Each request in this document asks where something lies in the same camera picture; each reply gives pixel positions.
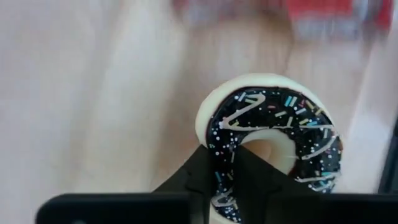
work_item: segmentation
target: dark chocolate glaze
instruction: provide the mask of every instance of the dark chocolate glaze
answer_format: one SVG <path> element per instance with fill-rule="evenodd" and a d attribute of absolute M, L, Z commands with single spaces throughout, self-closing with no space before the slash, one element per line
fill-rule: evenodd
<path fill-rule="evenodd" d="M 295 143 L 297 156 L 288 176 L 317 192 L 330 193 L 340 173 L 343 146 L 323 108 L 288 88 L 247 87 L 236 90 L 211 117 L 206 143 L 217 160 L 215 175 L 218 190 L 212 204 L 220 215 L 237 223 L 241 223 L 241 217 L 233 193 L 234 150 L 248 134 L 256 130 L 233 131 L 223 127 L 221 122 L 254 104 L 258 99 L 253 96 L 259 94 L 266 97 L 265 101 L 230 121 L 230 125 L 278 129 L 288 135 Z"/>

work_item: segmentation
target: chocolate glazed donut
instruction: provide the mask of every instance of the chocolate glazed donut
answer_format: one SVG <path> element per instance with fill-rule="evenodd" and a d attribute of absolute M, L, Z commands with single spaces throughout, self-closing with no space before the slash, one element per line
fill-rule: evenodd
<path fill-rule="evenodd" d="M 216 159 L 211 203 L 232 222 L 241 222 L 232 163 L 242 143 L 273 142 L 274 167 L 316 192 L 330 193 L 340 175 L 343 146 L 328 112 L 309 90 L 282 76 L 244 75 L 220 86 L 202 103 L 196 129 Z"/>

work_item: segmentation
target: donut hole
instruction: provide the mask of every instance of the donut hole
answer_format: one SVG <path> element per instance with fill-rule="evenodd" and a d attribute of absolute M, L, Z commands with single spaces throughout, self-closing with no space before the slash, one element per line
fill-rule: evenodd
<path fill-rule="evenodd" d="M 242 140 L 242 145 L 284 174 L 288 174 L 295 165 L 294 141 L 276 129 L 250 133 Z"/>

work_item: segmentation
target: light wood table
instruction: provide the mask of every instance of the light wood table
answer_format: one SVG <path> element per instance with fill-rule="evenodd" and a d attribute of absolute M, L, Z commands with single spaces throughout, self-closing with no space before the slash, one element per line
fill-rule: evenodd
<path fill-rule="evenodd" d="M 338 192 L 375 192 L 398 108 L 385 42 L 293 40 L 266 17 L 189 30 L 167 1 L 0 1 L 0 219 L 62 192 L 148 192 L 198 145 L 219 84 L 251 72 L 315 92 L 343 135 Z"/>

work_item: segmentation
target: donut dough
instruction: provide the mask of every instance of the donut dough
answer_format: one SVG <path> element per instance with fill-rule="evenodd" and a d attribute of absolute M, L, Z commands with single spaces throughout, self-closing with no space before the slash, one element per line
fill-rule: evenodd
<path fill-rule="evenodd" d="M 249 74 L 224 83 L 201 104 L 195 129 L 216 159 L 218 190 L 211 203 L 232 222 L 241 222 L 232 169 L 240 144 L 269 141 L 267 162 L 317 192 L 330 193 L 340 175 L 343 145 L 329 112 L 310 90 L 280 75 Z"/>

